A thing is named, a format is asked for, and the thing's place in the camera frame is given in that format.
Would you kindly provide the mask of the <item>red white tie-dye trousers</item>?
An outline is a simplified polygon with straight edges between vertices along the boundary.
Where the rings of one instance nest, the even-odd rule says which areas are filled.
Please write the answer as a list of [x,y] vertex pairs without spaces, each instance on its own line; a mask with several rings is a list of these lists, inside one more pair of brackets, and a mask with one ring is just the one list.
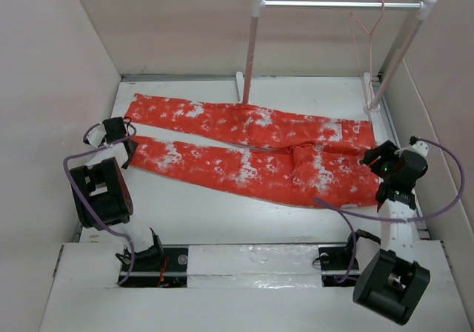
[[132,164],[143,170],[286,205],[375,204],[378,177],[360,164],[375,146],[368,121],[142,94],[134,96],[126,115],[140,125],[218,142],[195,145],[137,136]]

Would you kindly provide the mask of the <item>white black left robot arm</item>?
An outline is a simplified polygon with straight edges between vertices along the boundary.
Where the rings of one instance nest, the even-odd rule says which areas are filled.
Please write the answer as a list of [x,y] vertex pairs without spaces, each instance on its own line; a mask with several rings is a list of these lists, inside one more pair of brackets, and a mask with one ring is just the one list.
[[131,233],[113,230],[115,225],[129,223],[133,215],[133,202],[122,171],[128,168],[138,148],[138,143],[133,141],[135,134],[130,118],[105,119],[93,125],[83,137],[83,143],[93,149],[67,157],[63,165],[81,225],[125,239],[129,247],[117,255],[123,264],[134,262],[157,270],[164,264],[165,252],[154,231],[152,244],[137,251]]

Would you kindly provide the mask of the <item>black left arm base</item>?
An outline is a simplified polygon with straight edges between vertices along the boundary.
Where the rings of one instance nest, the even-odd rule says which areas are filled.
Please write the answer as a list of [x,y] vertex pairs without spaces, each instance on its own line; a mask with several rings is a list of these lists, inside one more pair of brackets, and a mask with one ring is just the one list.
[[151,230],[152,245],[135,252],[133,269],[131,252],[125,248],[117,253],[121,264],[118,284],[123,288],[185,288],[187,287],[188,245],[163,245],[159,236]]

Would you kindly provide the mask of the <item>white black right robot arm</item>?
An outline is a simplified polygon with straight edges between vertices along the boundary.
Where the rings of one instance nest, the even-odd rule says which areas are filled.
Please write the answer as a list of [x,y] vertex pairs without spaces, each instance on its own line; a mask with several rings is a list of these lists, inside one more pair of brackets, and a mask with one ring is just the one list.
[[412,137],[407,147],[386,141],[361,160],[381,180],[375,193],[381,238],[355,284],[353,301],[398,325],[409,321],[430,282],[430,272],[415,259],[411,226],[413,189],[427,172],[428,152],[425,142]]

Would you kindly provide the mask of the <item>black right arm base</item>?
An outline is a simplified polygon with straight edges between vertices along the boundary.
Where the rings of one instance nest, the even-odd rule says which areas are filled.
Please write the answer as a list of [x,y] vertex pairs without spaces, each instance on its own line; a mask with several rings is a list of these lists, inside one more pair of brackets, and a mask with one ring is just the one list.
[[321,283],[323,287],[354,287],[360,275],[357,259],[351,265],[349,276],[343,282],[338,281],[350,266],[354,242],[363,238],[377,244],[381,243],[377,236],[365,230],[358,229],[355,234],[355,239],[350,234],[345,243],[318,246],[318,255],[313,260],[313,266],[321,269]]

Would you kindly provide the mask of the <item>white clothes rack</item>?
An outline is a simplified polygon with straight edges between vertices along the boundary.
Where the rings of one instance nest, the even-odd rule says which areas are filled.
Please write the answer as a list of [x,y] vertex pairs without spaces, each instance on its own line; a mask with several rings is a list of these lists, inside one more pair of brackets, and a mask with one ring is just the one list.
[[392,67],[384,75],[384,79],[377,93],[373,92],[373,85],[371,81],[366,82],[362,78],[362,87],[364,92],[370,93],[370,98],[366,100],[364,111],[367,113],[376,112],[379,110],[381,99],[388,88],[392,78],[396,74],[401,61],[410,48],[416,34],[420,27],[426,21],[432,9],[438,0],[423,0],[414,3],[386,3],[384,1],[271,1],[271,0],[252,0],[251,8],[251,22],[250,22],[250,37],[247,49],[247,59],[245,73],[241,76],[243,78],[243,87],[241,92],[241,102],[247,104],[250,99],[250,87],[253,74],[253,59],[256,47],[258,20],[261,10],[264,8],[283,8],[283,9],[348,9],[348,10],[387,10],[395,11],[410,11],[416,13],[416,18],[413,26],[405,40],[398,50],[397,56],[393,61]]

